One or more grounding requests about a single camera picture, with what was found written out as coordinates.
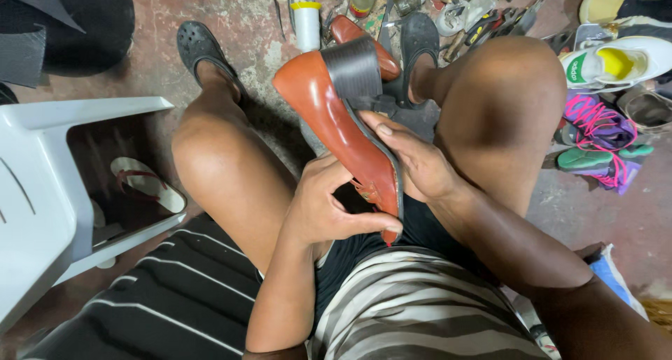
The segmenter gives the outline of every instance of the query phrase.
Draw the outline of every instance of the striped shirt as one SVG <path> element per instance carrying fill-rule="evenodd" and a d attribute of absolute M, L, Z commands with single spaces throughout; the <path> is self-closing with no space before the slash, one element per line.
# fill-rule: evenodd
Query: striped shirt
<path fill-rule="evenodd" d="M 317 359 L 547 359 L 502 293 L 416 247 L 350 273 L 308 343 Z"/>

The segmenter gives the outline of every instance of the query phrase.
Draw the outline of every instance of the red flip-flop strap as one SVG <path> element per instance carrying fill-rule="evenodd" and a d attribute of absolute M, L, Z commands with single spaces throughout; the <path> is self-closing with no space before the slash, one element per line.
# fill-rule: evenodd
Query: red flip-flop strap
<path fill-rule="evenodd" d="M 121 170 L 117 174 L 117 185 L 119 186 L 119 189 L 122 190 L 123 193 L 139 200 L 149 200 L 149 201 L 158 201 L 159 197 L 158 196 L 150 196 L 146 195 L 145 193 L 138 193 L 138 191 L 134 188 L 131 187 L 131 192 L 126 192 L 124 190 L 124 183 L 128 184 L 128 177 L 129 176 L 149 176 L 151 178 L 157 178 L 159 182 L 161 182 L 161 186 L 163 189 L 168 189 L 166 184 L 159 178 L 156 174 L 147 172 L 147 171 L 139 171 L 139 170 Z"/>

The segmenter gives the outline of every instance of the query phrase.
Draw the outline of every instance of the flip-flop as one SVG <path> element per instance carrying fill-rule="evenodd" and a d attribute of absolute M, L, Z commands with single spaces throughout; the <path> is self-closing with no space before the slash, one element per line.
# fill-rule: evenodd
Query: flip-flop
<path fill-rule="evenodd" d="M 418 57 L 429 54 L 434 60 L 434 67 L 439 61 L 439 31 L 427 14 L 413 12 L 401 24 L 401 57 L 404 61 L 404 84 L 402 96 L 403 107 L 419 109 L 421 103 L 413 103 L 408 99 L 408 85 L 411 83 L 411 71 Z"/>
<path fill-rule="evenodd" d="M 198 86 L 203 87 L 196 73 L 196 66 L 198 62 L 205 59 L 222 69 L 236 84 L 240 90 L 239 106 L 244 106 L 248 101 L 245 87 L 240 83 L 238 75 L 231 68 L 231 65 L 226 62 L 222 48 L 205 24 L 197 21 L 183 22 L 177 30 L 177 51 L 180 53 L 182 63 L 194 76 Z"/>
<path fill-rule="evenodd" d="M 173 213 L 181 212 L 187 205 L 186 199 L 178 190 L 161 180 L 151 168 L 139 160 L 119 157 L 112 161 L 110 168 L 122 192 L 135 199 L 156 201 Z"/>

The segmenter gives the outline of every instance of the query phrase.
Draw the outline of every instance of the hand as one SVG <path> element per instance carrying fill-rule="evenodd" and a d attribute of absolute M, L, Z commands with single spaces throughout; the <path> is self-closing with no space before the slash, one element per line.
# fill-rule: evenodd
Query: hand
<path fill-rule="evenodd" d="M 404 192 L 431 203 L 452 196 L 466 182 L 436 146 L 410 129 L 372 111 L 359 111 L 360 119 L 394 152 L 403 167 Z"/>
<path fill-rule="evenodd" d="M 329 152 L 310 161 L 303 170 L 280 235 L 313 244 L 381 230 L 401 233 L 401 222 L 390 214 L 350 214 L 345 210 L 332 193 L 351 179 L 352 174 Z"/>

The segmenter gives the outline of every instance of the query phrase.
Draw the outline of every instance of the leg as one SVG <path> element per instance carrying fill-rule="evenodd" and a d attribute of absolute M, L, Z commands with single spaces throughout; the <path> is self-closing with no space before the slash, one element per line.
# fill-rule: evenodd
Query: leg
<path fill-rule="evenodd" d="M 296 181 L 249 127 L 225 73 L 200 62 L 203 92 L 173 136 L 175 167 L 194 200 L 265 273 Z"/>
<path fill-rule="evenodd" d="M 501 37 L 446 68 L 416 64 L 411 98 L 441 106 L 434 143 L 493 199 L 525 216 L 567 96 L 562 66 L 542 41 Z"/>

